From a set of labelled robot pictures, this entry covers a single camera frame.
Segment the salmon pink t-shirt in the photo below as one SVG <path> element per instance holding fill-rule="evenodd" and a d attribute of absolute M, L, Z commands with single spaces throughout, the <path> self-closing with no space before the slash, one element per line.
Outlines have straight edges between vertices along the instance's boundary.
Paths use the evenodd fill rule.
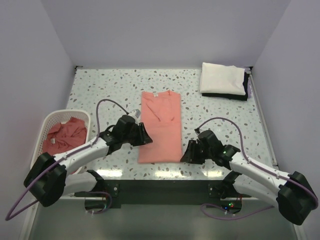
<path fill-rule="evenodd" d="M 141 121 L 152 139 L 139 148 L 138 163 L 178 163 L 182 151 L 181 95 L 171 90 L 142 92 Z"/>

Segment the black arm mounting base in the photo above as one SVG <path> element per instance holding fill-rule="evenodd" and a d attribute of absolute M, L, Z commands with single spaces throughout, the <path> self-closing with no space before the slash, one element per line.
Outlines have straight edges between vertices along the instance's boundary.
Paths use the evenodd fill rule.
<path fill-rule="evenodd" d="M 201 205 L 219 204 L 226 198 L 236 199 L 241 194 L 225 180 L 99 180 L 92 190 L 75 194 L 76 197 L 97 198 L 85 201 L 89 209 L 101 207 L 103 200 L 112 207 L 122 205 Z"/>

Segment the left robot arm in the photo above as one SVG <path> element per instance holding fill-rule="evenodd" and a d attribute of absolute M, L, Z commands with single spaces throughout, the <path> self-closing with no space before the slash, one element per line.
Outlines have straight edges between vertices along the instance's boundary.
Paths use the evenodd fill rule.
<path fill-rule="evenodd" d="M 115 125 L 83 145 L 56 155 L 41 154 L 23 185 L 42 206 L 49 207 L 63 196 L 67 177 L 82 166 L 118 151 L 123 144 L 136 147 L 152 142 L 142 122 L 137 123 L 135 117 L 123 115 Z"/>

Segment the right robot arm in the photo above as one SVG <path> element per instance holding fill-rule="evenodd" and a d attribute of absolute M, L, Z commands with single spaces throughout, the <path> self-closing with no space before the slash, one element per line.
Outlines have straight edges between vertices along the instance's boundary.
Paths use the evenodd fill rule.
<path fill-rule="evenodd" d="M 202 165 L 212 160 L 230 172 L 214 189 L 221 199 L 240 195 L 262 200 L 279 210 L 289 222 L 301 225 L 319 200 L 306 177 L 295 171 L 290 174 L 262 164 L 239 148 L 224 145 L 211 130 L 189 140 L 181 162 Z"/>

